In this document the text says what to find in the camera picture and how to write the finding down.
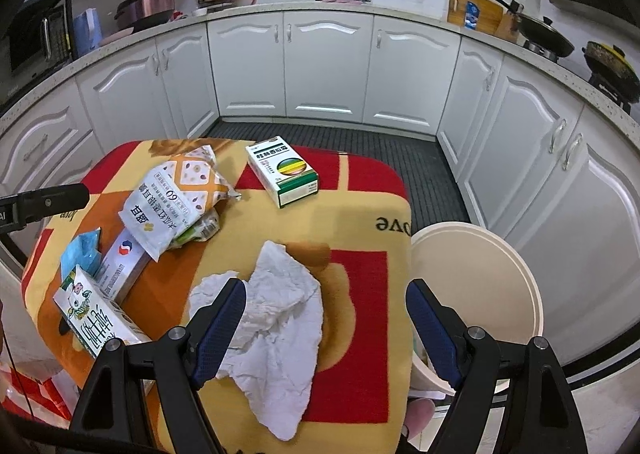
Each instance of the blue gripper pad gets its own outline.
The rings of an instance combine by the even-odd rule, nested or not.
[[[462,381],[456,347],[415,281],[406,289],[406,310],[438,376],[455,389]]]
[[[198,343],[196,351],[198,361],[191,375],[191,382],[198,390],[204,386],[205,382],[212,380],[216,376],[222,359],[225,357],[226,349],[229,347],[231,338],[233,338],[238,328],[242,313],[244,313],[246,304],[244,284],[238,279],[232,279],[228,282],[235,282],[236,284]]]

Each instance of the toothpaste box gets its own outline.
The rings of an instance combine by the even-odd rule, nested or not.
[[[246,151],[249,166],[279,208],[318,192],[318,173],[280,136]]]
[[[79,266],[65,278],[53,300],[94,358],[103,345],[116,337],[127,345],[150,341],[119,306],[102,295],[95,281]]]
[[[149,259],[149,254],[125,228],[103,257],[95,284],[108,300],[122,304]]]

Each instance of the red and blue logo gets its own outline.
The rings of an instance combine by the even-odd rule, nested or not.
[[[131,241],[122,241],[120,248],[118,249],[118,253],[121,255],[128,255],[129,252],[133,248],[133,243]]]

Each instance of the white cabinet door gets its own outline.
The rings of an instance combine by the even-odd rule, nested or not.
[[[458,179],[486,114],[504,53],[463,37],[438,141]]]
[[[436,134],[460,35],[375,17],[364,123]]]
[[[471,220],[504,237],[564,150],[582,102],[505,56],[488,113],[458,185]]]
[[[35,188],[56,187],[78,183],[103,158],[104,154],[93,132],[90,132],[69,152],[58,155],[57,164],[50,163],[47,167],[48,175],[42,183],[30,185],[29,190]],[[47,226],[49,220],[44,219],[31,223],[20,231],[10,233],[15,244],[29,257],[40,232]]]
[[[561,363],[619,336],[640,320],[638,154],[585,108],[568,149],[507,241],[536,278],[544,334]]]
[[[284,13],[287,116],[362,122],[373,16]]]
[[[34,104],[0,139],[0,191],[39,188],[91,130],[78,86],[69,80]]]
[[[197,138],[220,117],[207,28],[198,24],[156,39],[162,81],[180,138]]]
[[[210,22],[220,116],[285,116],[282,13]]]
[[[91,66],[78,75],[78,85],[94,126],[108,129],[101,142],[105,151],[128,141],[178,137],[155,40]]]

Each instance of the red and yellow tablecloth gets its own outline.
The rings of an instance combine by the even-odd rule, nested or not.
[[[117,212],[145,173],[172,154],[212,145],[220,172],[242,200],[222,207],[222,229],[209,242],[190,243],[151,262],[123,309],[155,340],[187,323],[188,294],[203,277],[235,270],[246,280],[264,241],[286,244],[322,289],[323,336],[310,402],[296,437],[281,442],[257,422],[232,379],[212,380],[199,395],[220,442],[228,452],[244,454],[395,452],[412,352],[404,306],[411,228],[404,185],[378,161],[296,148],[318,172],[321,190],[278,209],[247,166],[250,143],[144,141],[113,150],[83,180],[91,192],[86,208],[57,215],[42,232],[22,279],[26,308],[82,387],[91,356],[72,333],[60,336],[60,311],[52,301],[60,286],[60,255],[75,235],[96,227],[102,228],[100,250],[107,250],[122,229]],[[172,450],[156,389],[148,408],[160,445]]]

